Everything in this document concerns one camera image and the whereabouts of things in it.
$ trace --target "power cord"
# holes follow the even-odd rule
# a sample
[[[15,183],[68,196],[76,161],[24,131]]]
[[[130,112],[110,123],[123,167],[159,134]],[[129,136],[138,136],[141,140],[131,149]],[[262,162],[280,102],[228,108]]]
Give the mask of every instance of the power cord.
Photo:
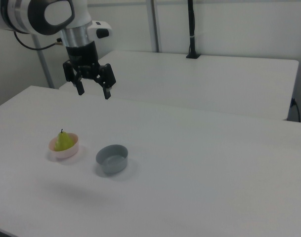
[[[22,46],[24,46],[25,48],[28,48],[28,49],[30,49],[30,50],[35,50],[35,51],[40,51],[40,50],[48,49],[48,48],[51,48],[51,47],[53,47],[53,46],[55,46],[55,45],[60,45],[60,44],[61,44],[61,38],[58,38],[56,43],[52,43],[51,45],[48,45],[48,46],[46,46],[46,47],[44,47],[44,48],[32,48],[32,47],[29,47],[29,46],[25,45],[25,44],[18,38],[16,32],[14,32],[14,36],[15,36],[15,38],[17,39],[17,41],[18,41]]]
[[[299,122],[301,122],[300,109],[299,109],[299,105],[298,105],[298,103],[297,103],[296,98],[292,98],[290,108],[292,108],[294,105],[296,106],[297,111],[298,111]]]

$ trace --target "black cable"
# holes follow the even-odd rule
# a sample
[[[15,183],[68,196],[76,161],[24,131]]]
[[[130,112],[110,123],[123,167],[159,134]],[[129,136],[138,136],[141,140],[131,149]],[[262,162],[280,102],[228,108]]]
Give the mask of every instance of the black cable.
[[[299,109],[299,106],[298,106],[298,104],[297,104],[297,101],[296,101],[296,100],[294,101],[294,105],[296,106],[296,108],[297,108],[297,111],[298,111],[299,122],[301,122],[301,117],[300,117],[300,109]]]
[[[32,47],[29,47],[29,46],[25,45],[25,44],[18,38],[16,32],[14,32],[14,36],[15,36],[15,38],[17,39],[17,41],[18,41],[22,46],[24,46],[25,48],[28,48],[28,49],[30,49],[30,50],[40,51],[40,50],[48,49],[48,48],[53,47],[53,46],[56,45],[55,43],[52,43],[51,45],[48,45],[48,46],[46,46],[46,47],[44,47],[44,48],[32,48]]]

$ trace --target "pink bowl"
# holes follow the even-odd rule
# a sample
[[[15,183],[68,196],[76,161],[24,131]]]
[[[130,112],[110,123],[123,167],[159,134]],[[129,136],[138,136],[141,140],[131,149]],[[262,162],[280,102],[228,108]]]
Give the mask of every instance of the pink bowl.
[[[78,136],[74,133],[68,133],[68,135],[74,141],[75,144],[71,148],[66,149],[64,151],[61,151],[61,152],[55,151],[55,143],[57,141],[57,137],[55,137],[54,139],[52,139],[50,141],[48,148],[50,149],[51,154],[53,156],[55,156],[56,158],[59,158],[59,159],[69,158],[69,157],[73,156],[75,153],[78,152],[78,150],[79,150]]]

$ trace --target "white wall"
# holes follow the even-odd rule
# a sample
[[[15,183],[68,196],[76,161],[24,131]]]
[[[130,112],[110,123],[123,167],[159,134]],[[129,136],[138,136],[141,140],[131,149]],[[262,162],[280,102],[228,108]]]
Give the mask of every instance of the white wall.
[[[31,36],[20,38],[34,47]],[[0,30],[0,105],[30,85],[48,87],[37,53],[21,46],[13,32]]]
[[[89,8],[93,20],[106,21],[113,28],[112,37],[96,41],[99,58],[115,49],[151,52],[153,49],[145,0],[139,0],[136,5],[123,5],[130,1],[122,1],[119,5],[116,5],[115,2],[119,1],[88,1],[88,3],[94,3]],[[55,42],[58,37],[59,34],[50,37],[39,36],[38,38],[41,45],[46,46]],[[55,88],[59,88],[66,83],[62,68],[62,64],[68,60],[66,49],[56,46],[44,50],[43,53]]]
[[[189,49],[186,4],[158,0],[162,52]],[[300,62],[294,96],[301,110],[301,2],[204,3],[195,5],[198,52],[296,59]],[[297,120],[292,109],[291,120]]]

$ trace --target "black stand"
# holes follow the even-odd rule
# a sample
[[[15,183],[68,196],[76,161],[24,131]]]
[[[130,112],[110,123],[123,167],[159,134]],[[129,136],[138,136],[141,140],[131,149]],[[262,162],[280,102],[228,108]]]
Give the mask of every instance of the black stand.
[[[193,9],[193,0],[188,0],[188,9],[189,9],[189,28],[190,28],[190,50],[189,55],[186,58],[197,59],[200,57],[200,54],[197,54],[195,51],[195,17]]]

